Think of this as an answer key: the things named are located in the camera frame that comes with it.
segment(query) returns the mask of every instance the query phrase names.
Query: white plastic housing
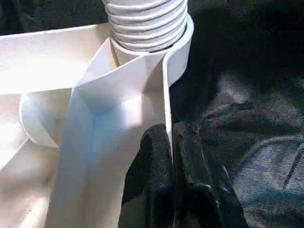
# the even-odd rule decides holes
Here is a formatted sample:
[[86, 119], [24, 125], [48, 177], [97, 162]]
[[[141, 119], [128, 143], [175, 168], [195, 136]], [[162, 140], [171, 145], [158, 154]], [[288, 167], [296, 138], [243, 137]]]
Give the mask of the white plastic housing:
[[164, 123], [171, 136], [169, 86], [192, 33], [187, 16], [154, 53], [120, 46], [109, 24], [0, 37], [0, 130], [16, 128], [0, 140], [0, 227], [117, 227], [143, 132]]

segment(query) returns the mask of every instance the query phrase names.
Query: dark fabric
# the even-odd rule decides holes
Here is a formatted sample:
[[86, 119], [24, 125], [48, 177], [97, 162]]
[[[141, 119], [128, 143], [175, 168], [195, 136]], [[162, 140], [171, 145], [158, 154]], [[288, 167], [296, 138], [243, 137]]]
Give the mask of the dark fabric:
[[223, 166], [185, 123], [173, 126], [175, 228], [245, 228], [243, 210]]
[[188, 122], [226, 167], [250, 227], [304, 227], [303, 1], [192, 18], [173, 121]]
[[148, 129], [123, 190], [119, 228], [168, 228], [174, 216], [174, 177], [165, 126]]
[[20, 33], [23, 26], [13, 0], [0, 2], [0, 35]]

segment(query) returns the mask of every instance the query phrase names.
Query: black fabric background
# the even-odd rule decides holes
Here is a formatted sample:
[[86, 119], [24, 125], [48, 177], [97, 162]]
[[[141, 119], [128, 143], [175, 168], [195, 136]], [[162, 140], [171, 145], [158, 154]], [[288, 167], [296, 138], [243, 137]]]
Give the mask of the black fabric background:
[[227, 168], [250, 227], [304, 226], [303, 6], [193, 12], [188, 69], [170, 88], [173, 121]]

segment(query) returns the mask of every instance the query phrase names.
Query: white ribbed hose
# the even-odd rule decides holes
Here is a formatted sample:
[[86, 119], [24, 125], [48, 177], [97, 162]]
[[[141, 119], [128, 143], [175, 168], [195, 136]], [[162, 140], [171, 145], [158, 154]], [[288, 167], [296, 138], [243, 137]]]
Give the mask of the white ribbed hose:
[[174, 44], [187, 24], [187, 0], [103, 0], [117, 42], [152, 52]]

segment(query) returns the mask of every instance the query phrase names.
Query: white plastic part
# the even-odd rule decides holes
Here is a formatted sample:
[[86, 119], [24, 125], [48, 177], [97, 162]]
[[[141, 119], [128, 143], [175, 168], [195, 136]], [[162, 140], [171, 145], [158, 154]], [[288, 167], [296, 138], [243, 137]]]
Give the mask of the white plastic part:
[[27, 139], [19, 122], [20, 98], [0, 95], [0, 227], [43, 228], [58, 148]]
[[22, 95], [20, 123], [32, 142], [59, 147], [70, 96], [70, 88]]
[[[138, 152], [143, 132], [164, 123], [171, 136], [169, 85], [186, 68], [193, 33], [191, 18], [187, 16], [187, 29], [181, 39], [171, 48], [154, 53], [127, 50], [109, 37], [109, 31], [109, 25], [104, 24], [0, 38], [1, 75], [6, 78], [19, 73], [14, 75], [15, 83], [4, 81], [0, 98], [18, 94], [21, 102], [17, 113], [26, 136], [40, 145], [60, 147], [54, 186], [51, 183], [58, 148], [27, 140], [15, 150], [19, 155], [4, 164], [8, 174], [2, 177], [0, 173], [0, 205], [7, 210], [0, 207], [0, 227], [117, 227], [125, 174]], [[63, 50], [56, 48], [52, 40]], [[17, 48], [6, 47], [14, 42]], [[68, 67], [56, 71], [55, 67], [54, 77], [47, 78], [46, 83], [38, 75], [44, 75], [49, 68], [43, 71], [43, 65], [35, 67], [39, 58], [45, 60], [46, 66], [61, 61], [72, 66], [75, 59], [83, 59], [84, 63], [77, 70]], [[68, 78], [64, 83], [60, 81], [63, 77]], [[23, 86], [15, 88], [19, 79]], [[63, 97], [60, 91], [67, 97], [72, 91], [71, 97], [58, 103]], [[56, 120], [64, 118], [64, 128], [56, 128]], [[10, 181], [16, 185], [5, 187]], [[12, 194], [16, 200], [8, 201], [7, 191], [13, 192], [21, 183], [32, 198]]]
[[129, 50], [158, 51], [174, 44], [187, 23], [187, 0], [104, 0], [113, 36]]

